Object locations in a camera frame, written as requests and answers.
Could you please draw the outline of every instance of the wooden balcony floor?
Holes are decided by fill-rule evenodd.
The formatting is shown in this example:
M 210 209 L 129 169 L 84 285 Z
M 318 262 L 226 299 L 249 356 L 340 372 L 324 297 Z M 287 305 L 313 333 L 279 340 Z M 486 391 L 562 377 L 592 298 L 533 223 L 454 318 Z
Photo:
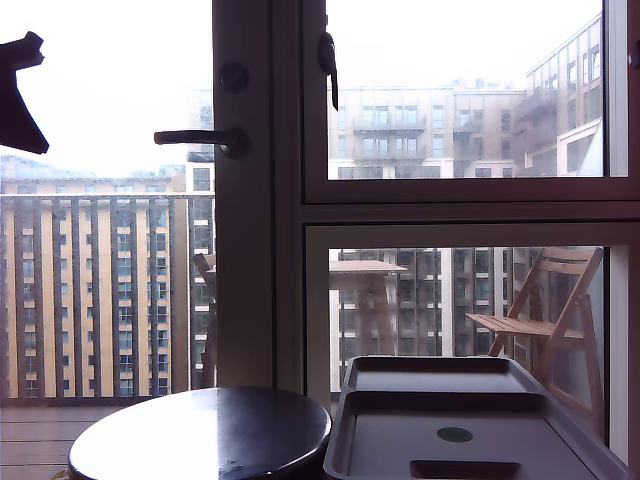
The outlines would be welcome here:
M 73 441 L 91 424 L 121 408 L 0 408 L 0 479 L 51 479 L 67 466 Z

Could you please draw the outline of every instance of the sky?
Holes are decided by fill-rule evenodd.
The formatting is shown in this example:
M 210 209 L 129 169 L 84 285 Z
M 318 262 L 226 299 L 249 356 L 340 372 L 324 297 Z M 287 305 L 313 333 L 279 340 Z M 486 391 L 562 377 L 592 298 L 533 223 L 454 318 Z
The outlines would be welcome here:
M 328 0 L 341 87 L 433 87 L 454 78 L 522 84 L 601 10 L 601 0 Z M 29 30 L 41 66 L 18 86 L 51 144 L 0 154 L 126 176 L 184 162 L 153 132 L 193 128 L 212 79 L 211 0 L 0 0 L 0 43 Z

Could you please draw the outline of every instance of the gray tray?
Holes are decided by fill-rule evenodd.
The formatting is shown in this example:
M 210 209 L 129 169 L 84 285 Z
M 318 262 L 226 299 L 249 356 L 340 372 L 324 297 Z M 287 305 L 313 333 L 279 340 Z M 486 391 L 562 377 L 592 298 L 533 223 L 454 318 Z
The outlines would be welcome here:
M 440 430 L 449 427 L 472 438 Z M 334 479 L 632 478 L 553 399 L 535 393 L 343 393 L 324 469 Z
M 497 357 L 355 357 L 343 391 L 541 392 L 517 362 Z

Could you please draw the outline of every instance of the balcony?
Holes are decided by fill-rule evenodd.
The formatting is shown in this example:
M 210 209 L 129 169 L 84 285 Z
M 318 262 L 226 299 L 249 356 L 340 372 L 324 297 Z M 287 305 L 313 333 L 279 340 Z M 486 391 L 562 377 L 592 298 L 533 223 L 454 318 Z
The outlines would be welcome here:
M 407 115 L 387 115 L 386 121 L 380 118 L 356 116 L 353 118 L 353 129 L 356 133 L 365 132 L 424 132 L 427 128 L 427 116 L 409 117 Z

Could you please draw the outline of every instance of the window latch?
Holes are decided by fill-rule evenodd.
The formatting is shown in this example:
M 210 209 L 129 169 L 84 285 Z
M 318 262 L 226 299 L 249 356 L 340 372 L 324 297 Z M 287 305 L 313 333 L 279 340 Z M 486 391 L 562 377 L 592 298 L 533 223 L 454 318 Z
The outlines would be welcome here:
M 318 63 L 327 76 L 331 77 L 331 101 L 338 110 L 338 68 L 336 67 L 336 44 L 329 32 L 324 32 L 318 44 Z
M 153 140 L 157 145 L 176 143 L 196 143 L 201 145 L 220 145 L 220 150 L 229 158 L 240 158 L 249 151 L 250 141 L 244 130 L 172 130 L 156 132 Z

